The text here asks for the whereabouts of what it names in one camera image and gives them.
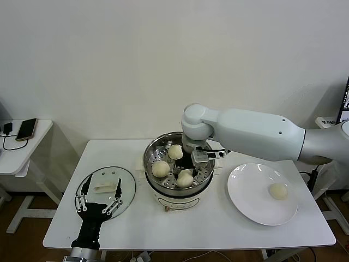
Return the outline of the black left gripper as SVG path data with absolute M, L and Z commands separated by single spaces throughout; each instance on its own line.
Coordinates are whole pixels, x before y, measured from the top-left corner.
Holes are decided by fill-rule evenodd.
M 79 184 L 75 193 L 75 207 L 78 215 L 82 219 L 82 225 L 76 240 L 71 243 L 72 248 L 99 249 L 99 234 L 101 225 L 109 220 L 119 207 L 122 206 L 122 179 L 118 179 L 118 184 L 111 202 L 107 204 L 86 203 L 87 193 L 92 180 L 92 174 L 85 177 Z

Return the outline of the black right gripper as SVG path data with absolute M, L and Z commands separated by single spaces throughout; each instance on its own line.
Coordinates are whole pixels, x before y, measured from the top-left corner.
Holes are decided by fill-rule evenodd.
M 198 172 L 200 171 L 200 167 L 197 164 L 193 165 L 191 154 L 183 151 L 182 158 L 175 160 L 175 167 L 173 168 L 174 177 L 178 177 L 179 173 L 185 169 L 193 169 L 193 178 L 198 178 Z

